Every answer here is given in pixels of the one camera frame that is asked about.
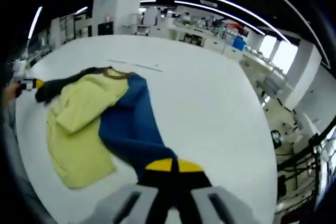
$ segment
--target white tabletop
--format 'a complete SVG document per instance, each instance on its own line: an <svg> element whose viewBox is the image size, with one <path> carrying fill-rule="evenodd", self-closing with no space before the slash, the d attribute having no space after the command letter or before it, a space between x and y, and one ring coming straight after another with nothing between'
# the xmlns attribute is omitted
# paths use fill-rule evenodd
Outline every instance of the white tabletop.
<svg viewBox="0 0 336 224"><path fill-rule="evenodd" d="M52 80L110 65L147 79L166 146L180 158L201 165L211 183L246 204L259 223L272 223L277 196L274 148L256 94L237 62L178 41L114 35L69 42L37 62L29 75ZM24 166L52 217L59 224L77 223L92 213L101 198L136 183L136 174L113 157L116 173L85 189L65 187L47 150L48 109L35 102L34 94L23 92L16 103ZM176 217L170 212L167 223L178 223Z"/></svg>

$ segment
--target white table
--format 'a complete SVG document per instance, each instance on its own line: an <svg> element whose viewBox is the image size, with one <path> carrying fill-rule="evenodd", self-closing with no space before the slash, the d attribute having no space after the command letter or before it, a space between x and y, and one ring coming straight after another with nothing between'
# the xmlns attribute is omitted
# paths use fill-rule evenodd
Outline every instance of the white table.
<svg viewBox="0 0 336 224"><path fill-rule="evenodd" d="M114 35L69 42L36 63L29 75L51 80L110 65L147 79L166 146L180 158L201 165L212 184L244 202L259 223L272 223L277 195L274 148L262 108L238 63L178 41ZM47 151L48 110L35 102L34 94L24 92L16 103L24 166L52 217L59 224L77 223L92 213L101 198L136 183L136 174L113 157L116 173L85 189L65 187ZM167 223L178 223L176 219L177 213L170 211Z"/></svg>

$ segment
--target hand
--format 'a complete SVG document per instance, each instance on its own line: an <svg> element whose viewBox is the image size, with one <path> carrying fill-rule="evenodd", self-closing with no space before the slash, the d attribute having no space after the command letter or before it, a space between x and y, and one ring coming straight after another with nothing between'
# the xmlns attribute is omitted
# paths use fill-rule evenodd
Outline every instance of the hand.
<svg viewBox="0 0 336 224"><path fill-rule="evenodd" d="M17 82L14 82L10 84L9 86L4 88L3 91L3 101L4 101L4 106L8 106L8 103L10 100L16 98L16 90L20 87L20 84Z"/></svg>

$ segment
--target yellow shirt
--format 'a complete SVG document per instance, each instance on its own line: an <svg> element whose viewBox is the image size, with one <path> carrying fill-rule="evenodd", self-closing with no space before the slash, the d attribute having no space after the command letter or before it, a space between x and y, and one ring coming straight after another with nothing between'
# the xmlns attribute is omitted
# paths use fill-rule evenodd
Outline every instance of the yellow shirt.
<svg viewBox="0 0 336 224"><path fill-rule="evenodd" d="M111 69L108 74L119 76ZM62 89L48 113L47 142L55 171L67 187L88 186L115 170L98 136L99 116L127 89L127 79L103 74L88 74Z"/></svg>

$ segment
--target blue container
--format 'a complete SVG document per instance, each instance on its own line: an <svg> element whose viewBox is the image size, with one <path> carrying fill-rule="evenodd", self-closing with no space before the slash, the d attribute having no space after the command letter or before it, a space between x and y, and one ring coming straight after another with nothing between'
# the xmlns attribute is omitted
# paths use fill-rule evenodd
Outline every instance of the blue container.
<svg viewBox="0 0 336 224"><path fill-rule="evenodd" d="M244 46L246 45L246 42L239 37L236 37L233 41L233 47L237 48L238 50L242 51Z"/></svg>

